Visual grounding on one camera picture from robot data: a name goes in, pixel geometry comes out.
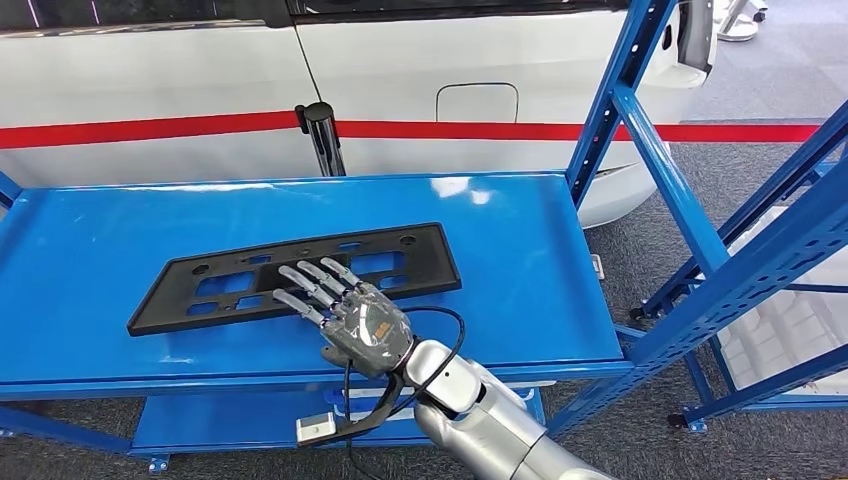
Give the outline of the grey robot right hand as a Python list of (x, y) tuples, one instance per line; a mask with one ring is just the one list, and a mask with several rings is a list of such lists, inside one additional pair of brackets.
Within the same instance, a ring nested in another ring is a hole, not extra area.
[(330, 257), (321, 258), (319, 265), (300, 260), (295, 267), (280, 266), (278, 273), (317, 302), (306, 303), (283, 289), (273, 291), (275, 300), (318, 328), (328, 342), (321, 350), (324, 360), (375, 378), (406, 358), (413, 345), (407, 316), (343, 264)]

